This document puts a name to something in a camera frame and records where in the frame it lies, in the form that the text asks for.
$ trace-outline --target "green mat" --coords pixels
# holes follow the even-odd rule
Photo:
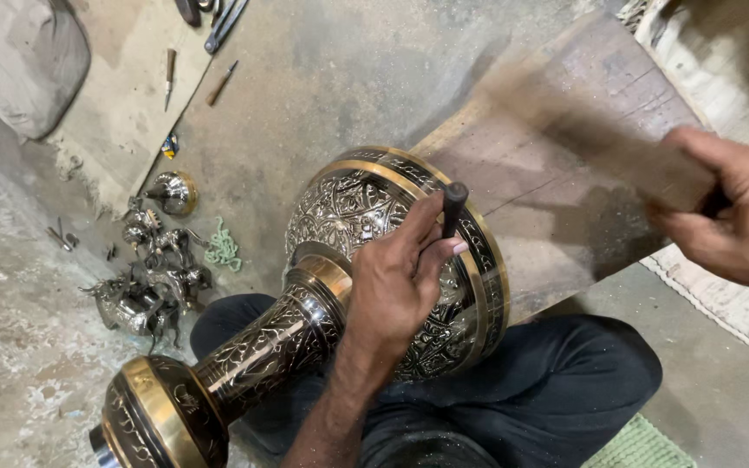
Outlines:
[[[583,468],[696,468],[692,458],[640,414]]]

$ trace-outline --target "floor mat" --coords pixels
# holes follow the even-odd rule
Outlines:
[[[749,287],[728,282],[687,260],[671,245],[640,261],[699,311],[749,346]]]
[[[635,415],[583,468],[694,468],[697,464],[645,417]]]
[[[172,2],[80,0],[72,9],[88,37],[91,67],[48,142],[59,148],[61,173],[81,162],[77,175],[96,208],[118,218],[210,64],[209,18],[193,29]],[[164,112],[167,48],[177,55]]]

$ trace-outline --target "hand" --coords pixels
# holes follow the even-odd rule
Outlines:
[[[352,258],[353,286],[337,360],[351,359],[378,389],[387,383],[439,299],[446,260],[467,250],[459,237],[441,239],[443,194],[417,201],[394,231]]]
[[[749,146],[688,127],[672,130],[662,143],[681,148],[711,168],[733,207],[722,211],[717,220],[651,207],[650,220],[688,259],[722,278],[749,286]]]

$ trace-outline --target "person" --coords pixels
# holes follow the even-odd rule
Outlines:
[[[690,128],[662,144],[713,169],[733,207],[718,219],[649,208],[650,220],[709,271],[749,286],[749,146]],[[579,466],[661,384],[658,357],[626,323],[596,315],[507,329],[497,350],[457,375],[391,382],[439,298],[438,272],[466,245],[440,239],[442,197],[417,201],[395,231],[358,250],[333,367],[293,382],[240,420],[282,466]],[[226,297],[191,335],[201,359],[274,299]]]

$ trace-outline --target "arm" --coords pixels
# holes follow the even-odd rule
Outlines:
[[[679,147],[713,169],[733,207],[715,220],[651,207],[650,220],[688,259],[722,278],[749,286],[749,146],[688,127],[673,130],[663,144]]]
[[[355,253],[354,287],[334,369],[282,467],[357,463],[369,405],[438,301],[443,263],[467,250],[457,237],[441,239],[435,218],[442,207],[441,194],[417,201],[398,229]]]

